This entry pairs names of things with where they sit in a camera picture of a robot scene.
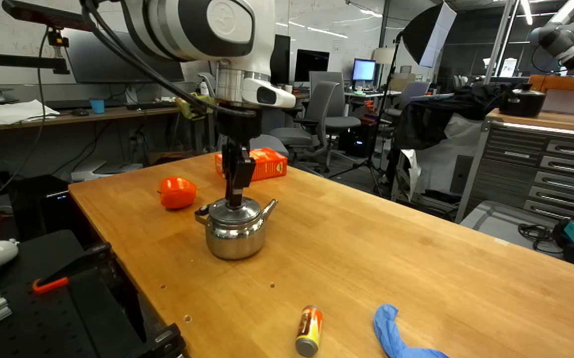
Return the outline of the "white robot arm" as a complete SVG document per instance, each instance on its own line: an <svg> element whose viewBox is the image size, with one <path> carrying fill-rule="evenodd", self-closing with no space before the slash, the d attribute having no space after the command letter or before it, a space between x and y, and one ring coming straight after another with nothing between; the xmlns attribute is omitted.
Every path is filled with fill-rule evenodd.
<svg viewBox="0 0 574 358"><path fill-rule="evenodd" d="M222 148L224 204L242 206L254 160L250 140L260 136L258 112L289 110L295 98L269 78L273 53L273 0L77 0L67 13L29 0L1 0L15 21L53 31L91 33L107 51L192 106L218 112ZM192 98L162 78L142 55L160 61L218 64L216 100Z"/></svg>

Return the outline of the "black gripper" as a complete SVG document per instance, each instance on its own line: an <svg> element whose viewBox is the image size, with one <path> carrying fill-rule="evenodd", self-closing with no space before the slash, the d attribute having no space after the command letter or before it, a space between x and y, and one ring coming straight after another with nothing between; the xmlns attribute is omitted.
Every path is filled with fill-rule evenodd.
<svg viewBox="0 0 574 358"><path fill-rule="evenodd" d="M228 208L240 208L244 200L242 192L250 186L256 168L250 160L250 142L262 132L260 116L252 108L220 106L216 112L216 130L224 138L224 198Z"/></svg>

